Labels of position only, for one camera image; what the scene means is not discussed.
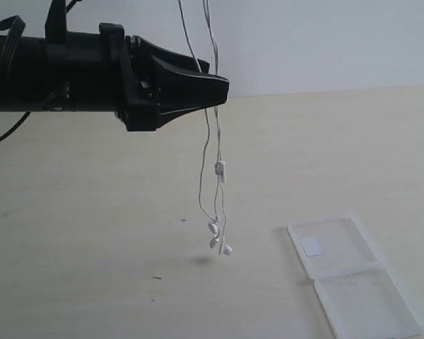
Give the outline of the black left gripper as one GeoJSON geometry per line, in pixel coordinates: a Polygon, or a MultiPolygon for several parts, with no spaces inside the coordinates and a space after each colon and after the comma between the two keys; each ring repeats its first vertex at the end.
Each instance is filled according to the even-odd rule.
{"type": "Polygon", "coordinates": [[[138,89],[121,25],[101,23],[98,34],[46,29],[45,48],[57,69],[67,112],[114,112],[127,131],[155,131],[190,112],[226,103],[230,82],[209,74],[210,64],[151,45],[156,104],[138,89]]]}

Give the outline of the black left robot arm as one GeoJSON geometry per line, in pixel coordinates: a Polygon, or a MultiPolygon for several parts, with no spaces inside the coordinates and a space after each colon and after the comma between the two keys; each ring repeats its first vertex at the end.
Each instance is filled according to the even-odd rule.
{"type": "Polygon", "coordinates": [[[195,60],[103,23],[97,33],[0,35],[0,112],[111,112],[128,131],[155,131],[222,105],[229,81],[195,60]]]}

